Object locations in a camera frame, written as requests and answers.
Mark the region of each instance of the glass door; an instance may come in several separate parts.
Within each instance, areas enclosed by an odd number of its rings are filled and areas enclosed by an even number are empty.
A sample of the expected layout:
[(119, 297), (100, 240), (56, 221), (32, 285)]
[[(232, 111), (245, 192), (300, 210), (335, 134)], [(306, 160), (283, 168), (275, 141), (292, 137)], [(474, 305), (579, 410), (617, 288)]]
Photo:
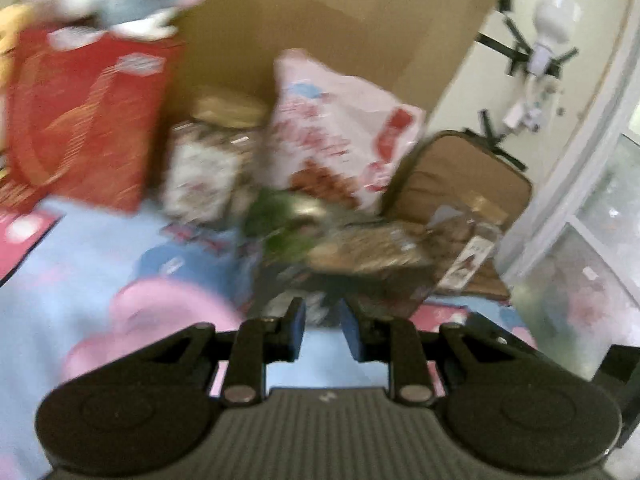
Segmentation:
[(639, 134), (618, 136), (596, 185), (514, 289), (540, 349), (587, 379), (611, 344), (640, 346)]

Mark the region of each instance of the red bag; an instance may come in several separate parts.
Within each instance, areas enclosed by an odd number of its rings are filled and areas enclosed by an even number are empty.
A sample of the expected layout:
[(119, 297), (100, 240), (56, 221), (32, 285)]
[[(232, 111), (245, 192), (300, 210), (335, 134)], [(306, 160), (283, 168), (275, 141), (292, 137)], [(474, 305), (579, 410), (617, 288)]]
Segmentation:
[(180, 51), (176, 41), (137, 43), (85, 27), (25, 30), (8, 102), (4, 188), (14, 191), (0, 188), (0, 207), (25, 212), (51, 192), (135, 212)]

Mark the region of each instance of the package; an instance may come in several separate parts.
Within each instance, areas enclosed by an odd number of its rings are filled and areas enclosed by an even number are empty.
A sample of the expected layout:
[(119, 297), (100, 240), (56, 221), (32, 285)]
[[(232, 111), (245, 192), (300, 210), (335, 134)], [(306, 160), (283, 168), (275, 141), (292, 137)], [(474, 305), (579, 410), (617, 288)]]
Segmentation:
[(267, 107), (225, 89), (206, 89), (195, 122), (174, 127), (174, 149), (164, 185), (164, 210), (183, 222), (241, 221), (254, 198), (254, 153)]
[(297, 294), (313, 324), (337, 326), (343, 298), (408, 317), (433, 290), (433, 263), (401, 226), (302, 193), (263, 189), (244, 234), (262, 245), (250, 316), (277, 316)]
[(25, 30), (14, 52), (0, 206), (29, 208), (51, 192), (136, 211), (181, 51), (175, 41), (136, 43), (85, 27)]
[(424, 111), (363, 79), (287, 50), (276, 62), (280, 99), (270, 131), (267, 183), (372, 213)]
[(494, 254), (507, 216), (473, 190), (462, 192), (455, 207), (444, 205), (436, 211), (422, 240), (436, 261), (436, 292), (465, 290)]

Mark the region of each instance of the cardboard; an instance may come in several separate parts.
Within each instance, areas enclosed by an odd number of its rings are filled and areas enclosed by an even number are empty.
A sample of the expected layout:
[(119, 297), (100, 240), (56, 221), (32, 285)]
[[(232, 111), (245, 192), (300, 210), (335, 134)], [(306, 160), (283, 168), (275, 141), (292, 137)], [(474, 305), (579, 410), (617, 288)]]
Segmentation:
[[(164, 111), (188, 115), (196, 87), (226, 86), (275, 101), (273, 61), (304, 48), (430, 114), (495, 0), (208, 0), (180, 20), (188, 44)], [(154, 174), (160, 175), (164, 143)]]

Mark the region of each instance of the white door frame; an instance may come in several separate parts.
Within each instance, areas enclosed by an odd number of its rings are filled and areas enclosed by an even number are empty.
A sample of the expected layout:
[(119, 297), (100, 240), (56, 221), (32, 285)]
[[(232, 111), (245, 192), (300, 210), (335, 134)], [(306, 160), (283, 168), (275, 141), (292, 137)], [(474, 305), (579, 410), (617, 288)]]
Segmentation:
[(640, 102), (638, 60), (640, 0), (631, 0), (618, 52), (582, 127), (500, 245), (495, 264), (507, 285), (516, 285), (546, 254), (597, 183)]

